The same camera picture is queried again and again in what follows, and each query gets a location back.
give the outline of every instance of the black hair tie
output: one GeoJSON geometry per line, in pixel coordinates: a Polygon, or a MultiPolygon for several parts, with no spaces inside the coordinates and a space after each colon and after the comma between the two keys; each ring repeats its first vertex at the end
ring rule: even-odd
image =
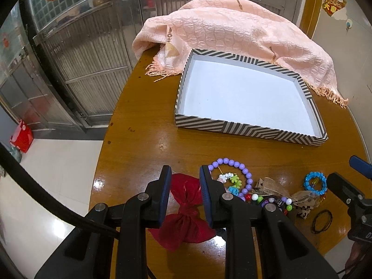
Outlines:
{"type": "Polygon", "coordinates": [[[314,234],[319,234],[321,232],[324,232],[326,230],[329,229],[329,227],[331,226],[332,224],[332,220],[333,220],[333,216],[332,216],[332,213],[330,210],[323,210],[323,211],[320,211],[317,216],[315,216],[314,220],[312,221],[312,225],[311,225],[311,232],[314,233],[314,234]],[[326,225],[320,229],[320,230],[316,230],[315,229],[315,226],[316,226],[316,223],[317,223],[317,219],[320,215],[324,214],[324,213],[328,213],[328,216],[329,216],[329,219],[328,219],[328,222],[326,223],[326,225]]]}

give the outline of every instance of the white tile floor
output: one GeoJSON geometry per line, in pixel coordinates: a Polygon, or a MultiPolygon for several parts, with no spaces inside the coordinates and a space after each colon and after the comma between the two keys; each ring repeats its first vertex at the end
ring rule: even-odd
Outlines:
{"type": "MultiPolygon", "coordinates": [[[[101,147],[95,140],[35,139],[21,165],[62,204],[85,216],[101,147]]],[[[9,176],[0,179],[0,241],[28,279],[72,229],[9,176]]]]}

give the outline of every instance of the scarf fringe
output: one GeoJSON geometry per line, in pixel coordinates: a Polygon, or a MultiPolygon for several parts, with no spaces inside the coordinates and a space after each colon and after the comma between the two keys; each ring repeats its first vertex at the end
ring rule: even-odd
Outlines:
{"type": "Polygon", "coordinates": [[[146,70],[147,70],[146,74],[148,76],[157,76],[157,75],[162,76],[161,78],[155,80],[154,83],[162,80],[163,78],[166,78],[167,76],[177,75],[177,74],[182,73],[182,71],[178,71],[178,70],[164,69],[156,61],[153,61],[150,65],[148,65],[146,67],[146,70]]]}
{"type": "Polygon", "coordinates": [[[332,90],[330,90],[326,87],[320,87],[318,89],[316,86],[311,85],[309,82],[307,82],[305,80],[304,80],[304,82],[306,83],[306,85],[309,88],[313,89],[317,95],[324,96],[327,99],[329,99],[330,101],[334,102],[335,104],[339,104],[341,106],[341,108],[345,108],[349,104],[349,99],[344,99],[339,94],[333,92],[332,90]]]}

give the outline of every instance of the metal rivet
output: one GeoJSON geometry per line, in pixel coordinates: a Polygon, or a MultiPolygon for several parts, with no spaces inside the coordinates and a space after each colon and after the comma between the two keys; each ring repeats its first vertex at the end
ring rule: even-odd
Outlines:
{"type": "Polygon", "coordinates": [[[268,203],[265,205],[265,209],[269,212],[274,212],[276,210],[276,206],[273,203],[268,203]]]}
{"type": "Polygon", "coordinates": [[[223,194],[222,194],[222,198],[223,198],[224,200],[231,200],[231,199],[234,198],[234,196],[233,196],[233,194],[231,194],[231,193],[223,193],[223,194]]]}
{"type": "Polygon", "coordinates": [[[97,211],[97,212],[101,212],[103,211],[104,209],[106,208],[106,205],[104,203],[98,203],[94,206],[94,209],[97,211]]]}
{"type": "Polygon", "coordinates": [[[148,194],[147,193],[140,193],[140,194],[138,194],[137,198],[139,200],[146,200],[146,199],[148,199],[148,194]]]}

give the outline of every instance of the peach scarf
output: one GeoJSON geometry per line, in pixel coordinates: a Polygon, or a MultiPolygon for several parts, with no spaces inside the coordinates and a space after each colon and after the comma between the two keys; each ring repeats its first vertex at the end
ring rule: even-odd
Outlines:
{"type": "Polygon", "coordinates": [[[249,0],[192,0],[167,16],[149,18],[133,41],[136,57],[155,43],[163,45],[148,67],[150,76],[181,73],[192,48],[217,50],[288,68],[317,94],[342,107],[348,103],[323,48],[287,19],[249,0]]]}

